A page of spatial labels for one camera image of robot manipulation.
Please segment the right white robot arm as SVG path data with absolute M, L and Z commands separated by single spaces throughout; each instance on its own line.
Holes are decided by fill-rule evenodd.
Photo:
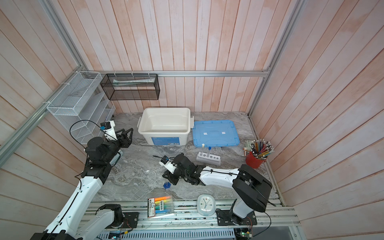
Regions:
M 159 164 L 166 168 L 163 178 L 172 185 L 183 179 L 191 185 L 213 185 L 233 189 L 240 198 L 233 203 L 227 214 L 232 222 L 244 220 L 254 211 L 266 211 L 272 183 L 248 165 L 244 164 L 231 170 L 214 169 L 193 164 L 183 153 L 173 158 L 163 156 Z

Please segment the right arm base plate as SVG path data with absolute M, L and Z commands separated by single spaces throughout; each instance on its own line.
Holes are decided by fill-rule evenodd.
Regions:
M 254 212 L 250 212 L 245 218 L 241 218 L 231 210 L 216 209 L 216 215 L 219 226 L 255 226 L 258 224 Z

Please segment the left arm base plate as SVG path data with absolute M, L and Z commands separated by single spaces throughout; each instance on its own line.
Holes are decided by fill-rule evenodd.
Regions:
M 114 221 L 106 229 L 134 229 L 138 225 L 139 212 L 122 212 L 114 214 Z

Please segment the blue capped test tube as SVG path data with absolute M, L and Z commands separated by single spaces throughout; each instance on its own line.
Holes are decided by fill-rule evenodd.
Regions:
M 210 152 L 211 152 L 212 147 L 209 147 L 207 158 L 210 158 Z

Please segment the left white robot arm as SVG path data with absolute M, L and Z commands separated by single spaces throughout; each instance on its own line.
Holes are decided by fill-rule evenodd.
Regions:
M 133 129 L 107 130 L 106 138 L 94 137 L 88 141 L 87 161 L 79 174 L 79 184 L 58 216 L 33 240 L 93 240 L 107 227 L 120 229 L 125 216 L 119 204 L 105 204 L 84 226 L 79 224 L 96 193 L 105 184 L 112 167 L 132 144 Z

